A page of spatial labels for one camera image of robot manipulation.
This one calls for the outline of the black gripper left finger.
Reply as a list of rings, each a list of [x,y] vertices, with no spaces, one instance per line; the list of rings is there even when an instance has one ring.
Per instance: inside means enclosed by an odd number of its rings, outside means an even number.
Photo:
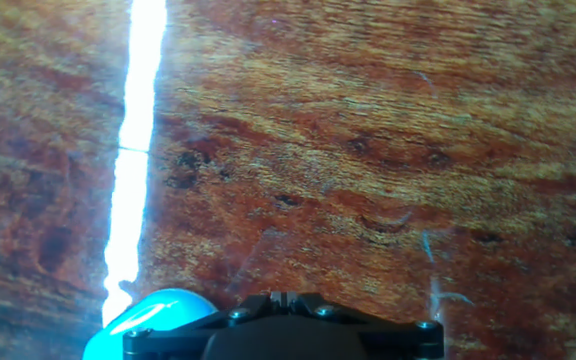
[[[159,291],[138,304],[122,335],[124,360],[278,359],[281,341],[260,321],[283,313],[283,292],[250,295],[219,310],[188,291]]]

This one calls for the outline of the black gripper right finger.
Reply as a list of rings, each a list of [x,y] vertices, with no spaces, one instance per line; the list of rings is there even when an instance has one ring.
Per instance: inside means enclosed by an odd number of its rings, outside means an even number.
[[[286,292],[283,312],[296,324],[288,342],[306,359],[442,359],[444,327],[435,320],[397,323],[325,299]]]

